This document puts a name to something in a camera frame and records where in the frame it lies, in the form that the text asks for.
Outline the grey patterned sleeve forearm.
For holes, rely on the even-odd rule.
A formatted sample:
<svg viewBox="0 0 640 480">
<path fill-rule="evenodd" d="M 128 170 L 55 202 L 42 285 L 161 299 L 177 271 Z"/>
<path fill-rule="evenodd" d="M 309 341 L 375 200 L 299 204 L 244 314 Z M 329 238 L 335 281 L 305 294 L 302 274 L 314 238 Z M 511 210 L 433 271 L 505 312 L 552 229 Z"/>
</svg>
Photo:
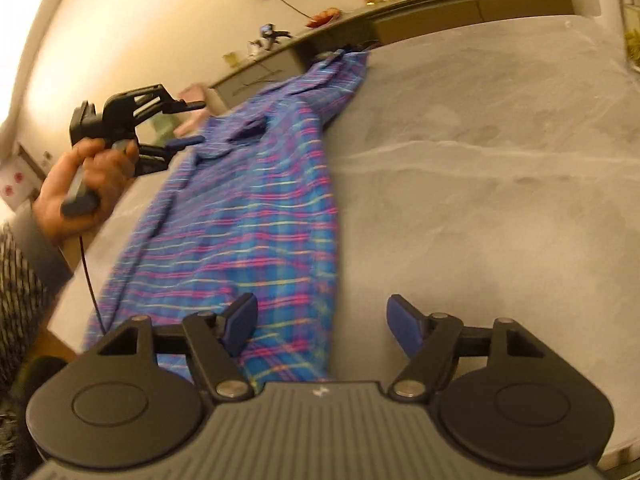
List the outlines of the grey patterned sleeve forearm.
<svg viewBox="0 0 640 480">
<path fill-rule="evenodd" d="M 62 252 L 38 226 L 32 206 L 1 227 L 1 390 L 11 388 L 40 326 L 73 276 Z"/>
</svg>

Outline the person's left hand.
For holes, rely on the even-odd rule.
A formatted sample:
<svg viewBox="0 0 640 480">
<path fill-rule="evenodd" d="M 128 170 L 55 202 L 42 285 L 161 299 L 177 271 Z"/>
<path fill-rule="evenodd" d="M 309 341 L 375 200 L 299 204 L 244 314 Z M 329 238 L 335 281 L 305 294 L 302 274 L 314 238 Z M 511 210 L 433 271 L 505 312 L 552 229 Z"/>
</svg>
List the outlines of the person's left hand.
<svg viewBox="0 0 640 480">
<path fill-rule="evenodd" d="M 97 229 L 112 214 L 122 194 L 134 180 L 134 166 L 139 158 L 138 144 L 129 141 L 126 148 L 106 148 L 102 139 L 82 139 L 63 154 L 44 180 L 32 205 L 38 226 L 54 245 L 68 238 Z M 80 172 L 81 185 L 98 200 L 88 214 L 67 217 L 62 205 Z"/>
</svg>

